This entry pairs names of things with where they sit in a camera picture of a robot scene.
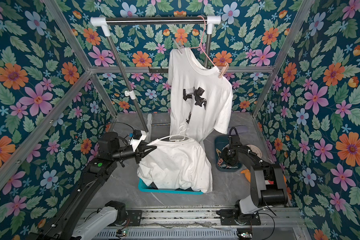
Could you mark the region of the plain white t-shirt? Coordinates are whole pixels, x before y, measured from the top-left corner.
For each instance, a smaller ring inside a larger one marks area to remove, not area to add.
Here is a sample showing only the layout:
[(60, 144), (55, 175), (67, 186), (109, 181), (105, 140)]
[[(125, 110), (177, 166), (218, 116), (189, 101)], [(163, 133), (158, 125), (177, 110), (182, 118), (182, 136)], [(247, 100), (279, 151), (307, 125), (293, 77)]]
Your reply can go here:
[(139, 163), (137, 176), (147, 186), (158, 189), (191, 188), (195, 192), (213, 191), (212, 166), (204, 148), (190, 138), (183, 142), (164, 142), (159, 139), (148, 146), (157, 148)]

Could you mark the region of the white plastic hanger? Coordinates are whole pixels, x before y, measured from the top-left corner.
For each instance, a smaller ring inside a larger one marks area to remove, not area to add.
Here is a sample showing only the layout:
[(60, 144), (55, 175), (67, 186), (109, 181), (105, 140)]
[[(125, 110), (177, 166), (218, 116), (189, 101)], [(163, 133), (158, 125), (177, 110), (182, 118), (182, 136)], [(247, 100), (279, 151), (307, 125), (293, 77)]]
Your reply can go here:
[(174, 134), (159, 138), (159, 140), (164, 141), (164, 142), (183, 142), (183, 141), (187, 141), (187, 140), (190, 139), (190, 137), (188, 137), (186, 135), (186, 131), (187, 131), (187, 125), (181, 125), (179, 127), (179, 129)]

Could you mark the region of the white printed t-shirt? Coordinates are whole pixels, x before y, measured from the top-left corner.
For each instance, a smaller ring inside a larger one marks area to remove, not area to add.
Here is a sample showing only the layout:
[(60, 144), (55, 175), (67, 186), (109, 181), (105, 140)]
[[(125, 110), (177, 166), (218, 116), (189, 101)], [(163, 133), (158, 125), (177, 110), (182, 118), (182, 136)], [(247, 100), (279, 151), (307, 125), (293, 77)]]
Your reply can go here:
[(233, 89), (219, 78), (218, 67), (205, 68), (190, 48), (171, 50), (168, 84), (170, 134), (187, 125), (186, 135), (202, 143), (213, 131), (228, 132), (233, 106)]

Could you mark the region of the beige clothespin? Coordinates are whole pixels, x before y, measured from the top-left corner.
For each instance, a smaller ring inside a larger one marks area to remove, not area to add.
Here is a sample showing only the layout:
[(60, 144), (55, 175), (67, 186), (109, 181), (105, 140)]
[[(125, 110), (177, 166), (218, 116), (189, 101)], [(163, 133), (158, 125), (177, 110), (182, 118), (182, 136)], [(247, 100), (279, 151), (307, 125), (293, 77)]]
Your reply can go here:
[(223, 78), (224, 75), (226, 74), (226, 72), (228, 71), (229, 69), (229, 64), (228, 63), (225, 63), (224, 66), (221, 68), (220, 70), (220, 74), (219, 74), (219, 78)]

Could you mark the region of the pink wire hanger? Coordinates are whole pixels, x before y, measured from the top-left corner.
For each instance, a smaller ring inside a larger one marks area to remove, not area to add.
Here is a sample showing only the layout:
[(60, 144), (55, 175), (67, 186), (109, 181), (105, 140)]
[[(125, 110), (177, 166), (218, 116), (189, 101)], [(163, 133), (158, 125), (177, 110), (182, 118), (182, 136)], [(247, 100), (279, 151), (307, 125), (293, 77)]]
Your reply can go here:
[(200, 49), (200, 51), (202, 51), (205, 56), (204, 67), (207, 68), (209, 63), (211, 63), (213, 66), (215, 65), (210, 58), (212, 33), (214, 26), (221, 23), (221, 18), (217, 16), (204, 17), (203, 15), (199, 15), (198, 18), (203, 21), (204, 27), (200, 37), (201, 42), (198, 47), (193, 47), (193, 49)]

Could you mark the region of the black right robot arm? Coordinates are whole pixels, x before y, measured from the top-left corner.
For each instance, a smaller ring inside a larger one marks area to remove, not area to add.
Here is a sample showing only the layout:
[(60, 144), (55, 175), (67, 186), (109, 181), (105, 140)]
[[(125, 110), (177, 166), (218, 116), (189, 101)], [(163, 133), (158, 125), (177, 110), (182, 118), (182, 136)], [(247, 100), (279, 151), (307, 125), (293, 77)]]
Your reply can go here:
[(250, 195), (238, 200), (231, 213), (221, 217), (233, 219), (238, 225), (255, 223), (261, 209), (270, 206), (286, 206), (289, 200), (285, 176), (280, 166), (262, 160), (249, 145), (243, 145), (235, 127), (229, 130), (228, 144), (218, 154), (218, 164), (228, 170), (247, 169)]

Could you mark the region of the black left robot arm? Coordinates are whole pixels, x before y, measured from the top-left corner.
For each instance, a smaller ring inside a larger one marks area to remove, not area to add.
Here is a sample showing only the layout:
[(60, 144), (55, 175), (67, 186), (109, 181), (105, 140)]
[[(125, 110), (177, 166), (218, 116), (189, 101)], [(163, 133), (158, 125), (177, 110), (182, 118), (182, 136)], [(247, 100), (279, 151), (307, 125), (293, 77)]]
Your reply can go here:
[(77, 186), (65, 201), (62, 208), (37, 232), (28, 235), (29, 240), (91, 240), (110, 224), (124, 226), (131, 217), (126, 212), (126, 205), (117, 201), (108, 202), (100, 212), (82, 225), (77, 223), (95, 196), (96, 192), (112, 175), (117, 164), (142, 158), (156, 149), (149, 146), (145, 132), (135, 130), (128, 142), (116, 132), (108, 132), (98, 140), (99, 149), (96, 157), (86, 166)]

